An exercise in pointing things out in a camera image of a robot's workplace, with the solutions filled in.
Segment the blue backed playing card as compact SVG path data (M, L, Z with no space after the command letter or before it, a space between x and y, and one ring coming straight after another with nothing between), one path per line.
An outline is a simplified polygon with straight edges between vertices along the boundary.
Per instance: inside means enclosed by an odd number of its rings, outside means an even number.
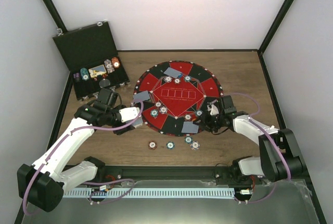
M199 126L193 122L184 122L181 133L185 134L197 134L199 131Z
M169 67L163 73L167 76L172 77L172 78L178 78L178 76L181 72Z
M150 93L149 91L142 91L140 93L136 93L133 95L133 102L138 103L141 101L147 101L150 100Z

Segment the blue purple chip stack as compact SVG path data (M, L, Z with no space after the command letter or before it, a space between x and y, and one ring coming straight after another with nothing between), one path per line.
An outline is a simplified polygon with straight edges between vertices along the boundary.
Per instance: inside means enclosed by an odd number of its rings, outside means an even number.
M198 150L200 148L200 143L199 142L196 142L196 141L193 141L191 144L190 144L190 147L192 150Z

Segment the blue backed card deck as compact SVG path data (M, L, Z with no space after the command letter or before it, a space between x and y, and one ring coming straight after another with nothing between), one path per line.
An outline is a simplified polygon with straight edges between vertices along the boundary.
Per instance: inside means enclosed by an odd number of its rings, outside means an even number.
M143 120L142 120L141 117L138 118L135 122L132 123L132 126L133 126L134 128L139 128L139 127L141 127L142 125L143 125Z

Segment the brown chip stack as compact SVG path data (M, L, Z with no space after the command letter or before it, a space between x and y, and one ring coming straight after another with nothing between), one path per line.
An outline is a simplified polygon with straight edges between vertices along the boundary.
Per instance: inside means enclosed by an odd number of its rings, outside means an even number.
M155 150L155 149L157 148L157 144L156 144L156 142L154 142L154 141L149 142L149 143L148 143L148 148L149 148L150 150Z

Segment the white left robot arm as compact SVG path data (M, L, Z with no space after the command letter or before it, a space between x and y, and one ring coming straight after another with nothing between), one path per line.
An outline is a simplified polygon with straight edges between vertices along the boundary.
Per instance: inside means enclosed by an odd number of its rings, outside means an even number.
M127 130L139 119L143 111L135 103L131 107L116 106L119 94L103 88L98 97L80 106L65 132L32 165L22 164L17 171L19 196L23 211L27 205L50 212L60 203L63 195L75 187L101 185L106 179L105 163L87 157L78 165L65 169L69 159L96 130Z

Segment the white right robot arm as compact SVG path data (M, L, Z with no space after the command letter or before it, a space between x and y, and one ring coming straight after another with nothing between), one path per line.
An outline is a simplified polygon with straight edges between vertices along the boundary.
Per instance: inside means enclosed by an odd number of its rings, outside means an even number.
M258 145L258 157L249 156L233 161L231 177L235 183L242 184L250 176L264 177L271 182L290 180L307 171L292 130L267 126L255 120L254 113L238 111L230 95L209 102L207 109L199 110L196 114L194 123L200 129L218 135L220 129L224 128Z

